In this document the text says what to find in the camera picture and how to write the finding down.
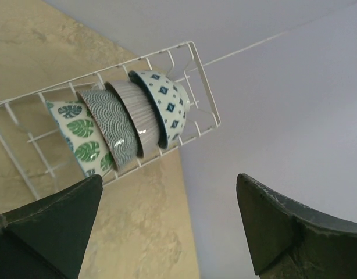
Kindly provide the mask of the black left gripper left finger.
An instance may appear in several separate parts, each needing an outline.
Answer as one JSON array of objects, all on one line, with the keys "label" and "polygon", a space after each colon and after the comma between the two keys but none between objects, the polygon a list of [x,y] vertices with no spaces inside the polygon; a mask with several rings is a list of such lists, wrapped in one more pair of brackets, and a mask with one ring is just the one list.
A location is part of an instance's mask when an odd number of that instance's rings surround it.
[{"label": "black left gripper left finger", "polygon": [[92,175],[0,214],[0,278],[78,278],[102,183]]}]

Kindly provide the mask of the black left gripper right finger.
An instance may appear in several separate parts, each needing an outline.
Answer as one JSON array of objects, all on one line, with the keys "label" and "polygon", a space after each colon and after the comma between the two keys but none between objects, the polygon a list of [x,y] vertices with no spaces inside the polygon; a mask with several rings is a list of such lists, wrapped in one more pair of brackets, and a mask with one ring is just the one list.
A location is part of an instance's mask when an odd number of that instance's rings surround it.
[{"label": "black left gripper right finger", "polygon": [[237,201],[260,278],[357,278],[357,223],[237,176]]}]

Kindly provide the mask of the green leaf pattern bowl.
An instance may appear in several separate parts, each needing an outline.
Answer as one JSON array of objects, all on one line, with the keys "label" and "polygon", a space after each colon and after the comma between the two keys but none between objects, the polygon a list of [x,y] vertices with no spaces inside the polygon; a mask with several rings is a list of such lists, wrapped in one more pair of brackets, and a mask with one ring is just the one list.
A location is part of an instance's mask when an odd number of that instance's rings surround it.
[{"label": "green leaf pattern bowl", "polygon": [[105,176],[114,166],[103,135],[82,101],[46,101],[47,109],[85,176]]}]

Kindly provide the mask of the grey dotted red-rim bowl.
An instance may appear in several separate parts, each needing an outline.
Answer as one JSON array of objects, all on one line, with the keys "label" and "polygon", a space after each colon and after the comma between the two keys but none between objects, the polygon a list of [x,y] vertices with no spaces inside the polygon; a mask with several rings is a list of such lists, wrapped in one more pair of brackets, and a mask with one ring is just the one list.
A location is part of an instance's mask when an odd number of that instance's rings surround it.
[{"label": "grey dotted red-rim bowl", "polygon": [[128,111],[120,99],[107,90],[81,90],[77,96],[88,107],[114,158],[118,171],[138,152],[138,138]]}]

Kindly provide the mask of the blue floral pattern bowl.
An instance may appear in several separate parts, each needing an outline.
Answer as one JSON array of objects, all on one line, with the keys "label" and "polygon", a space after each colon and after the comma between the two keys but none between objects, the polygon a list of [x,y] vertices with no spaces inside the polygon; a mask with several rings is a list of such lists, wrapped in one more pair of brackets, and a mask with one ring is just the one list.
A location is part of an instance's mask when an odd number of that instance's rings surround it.
[{"label": "blue floral pattern bowl", "polygon": [[158,145],[167,149],[178,140],[186,124],[191,105],[185,88],[154,70],[131,70],[128,76],[152,102],[160,128]]}]

